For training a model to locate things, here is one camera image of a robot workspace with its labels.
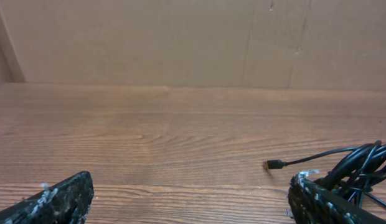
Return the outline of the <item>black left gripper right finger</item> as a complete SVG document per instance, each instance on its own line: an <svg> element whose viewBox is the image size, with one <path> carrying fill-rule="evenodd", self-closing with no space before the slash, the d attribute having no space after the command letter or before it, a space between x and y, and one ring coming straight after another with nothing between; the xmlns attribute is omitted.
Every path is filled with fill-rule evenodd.
<svg viewBox="0 0 386 224"><path fill-rule="evenodd" d="M294 175L288 203L296 223L386 224L379 218L307 179L313 170Z"/></svg>

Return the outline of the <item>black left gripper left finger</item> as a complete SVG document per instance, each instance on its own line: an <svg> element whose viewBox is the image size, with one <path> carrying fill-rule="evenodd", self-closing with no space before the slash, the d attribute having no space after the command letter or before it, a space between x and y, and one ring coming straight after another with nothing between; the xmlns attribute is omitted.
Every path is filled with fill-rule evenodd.
<svg viewBox="0 0 386 224"><path fill-rule="evenodd" d="M81 171L0 211L0 223L85 223L94 196L93 179Z"/></svg>

